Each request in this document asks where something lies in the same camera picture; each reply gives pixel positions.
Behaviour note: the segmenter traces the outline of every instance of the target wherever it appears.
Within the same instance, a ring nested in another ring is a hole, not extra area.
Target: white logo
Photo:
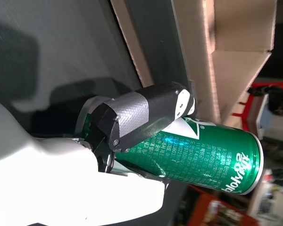
[[[236,155],[236,163],[234,165],[234,170],[237,173],[235,177],[231,177],[232,182],[230,184],[225,185],[226,188],[222,188],[222,191],[232,192],[234,191],[241,181],[243,180],[243,176],[245,176],[246,170],[251,170],[250,159],[247,155],[242,153],[237,153]]]
[[[199,119],[191,119],[191,118],[184,118],[184,120],[186,122],[189,122],[189,121],[192,121],[196,124],[196,128],[197,128],[197,131],[195,132],[194,130],[193,131],[193,136],[191,138],[193,139],[197,139],[199,140],[199,137],[200,137],[200,133],[199,133],[199,126],[200,128],[204,129],[205,127],[204,126],[216,126],[215,124],[211,123],[211,122],[208,122],[208,121],[200,121]]]

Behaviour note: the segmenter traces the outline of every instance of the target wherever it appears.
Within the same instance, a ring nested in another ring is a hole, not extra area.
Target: can lid
[[[250,186],[250,188],[246,192],[240,193],[241,195],[248,194],[249,192],[251,192],[255,188],[255,186],[259,182],[260,177],[262,175],[263,165],[264,165],[263,149],[262,149],[261,143],[260,143],[258,137],[256,137],[252,133],[250,133],[250,134],[255,138],[257,145],[258,145],[258,148],[259,148],[259,153],[260,153],[259,170],[258,170],[258,174],[257,174],[256,179],[255,179],[254,183],[252,184],[252,186]]]

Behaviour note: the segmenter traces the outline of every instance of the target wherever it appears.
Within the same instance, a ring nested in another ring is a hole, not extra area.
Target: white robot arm
[[[0,226],[106,225],[160,209],[155,180],[98,172],[88,147],[35,139],[0,104]]]
[[[195,113],[195,99],[185,87],[171,83],[95,108],[90,103],[76,128],[79,137],[91,115],[83,142],[34,138],[0,104],[0,226],[107,225],[160,209],[164,183],[130,171],[114,156]]]

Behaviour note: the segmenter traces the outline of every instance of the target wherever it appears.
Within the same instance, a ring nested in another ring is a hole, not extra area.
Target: red object
[[[263,83],[253,83],[252,84],[252,87],[254,87],[254,88],[260,87],[260,86],[279,86],[279,87],[283,88],[283,81],[282,82],[263,82]],[[239,114],[239,113],[233,113],[232,114],[232,116],[241,117],[242,128],[243,128],[244,131],[249,131],[249,128],[248,128],[248,125],[247,125],[247,117],[249,115],[250,107],[251,107],[253,100],[254,100],[254,96],[250,95],[246,103],[239,102],[240,105],[245,105],[243,112],[241,114]]]
[[[254,218],[247,216],[245,213],[241,212],[240,210],[238,210],[237,208],[229,205],[226,202],[223,202],[219,199],[217,199],[215,196],[208,194],[204,191],[202,191],[201,189],[190,185],[190,189],[193,189],[199,193],[201,193],[199,199],[197,200],[196,206],[195,206],[195,210],[193,211],[187,226],[200,226],[201,223],[204,220],[205,214],[208,211],[208,207],[211,203],[211,201],[217,200],[220,201],[224,206],[242,214],[242,218],[239,222],[239,226],[259,226],[258,221],[255,220]]]
[[[246,103],[239,102],[239,104],[245,105],[243,112],[241,114],[238,114],[238,113],[232,114],[232,116],[241,117],[242,128],[243,128],[244,131],[249,131],[249,128],[248,128],[248,125],[247,125],[247,116],[249,115],[250,107],[251,107],[253,100],[254,100],[254,96],[249,95],[249,98],[247,99]]]

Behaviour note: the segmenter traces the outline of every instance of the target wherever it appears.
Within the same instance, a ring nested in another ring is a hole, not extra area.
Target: soda can
[[[189,117],[177,119],[116,158],[159,177],[237,194],[249,193],[263,170],[256,136]]]

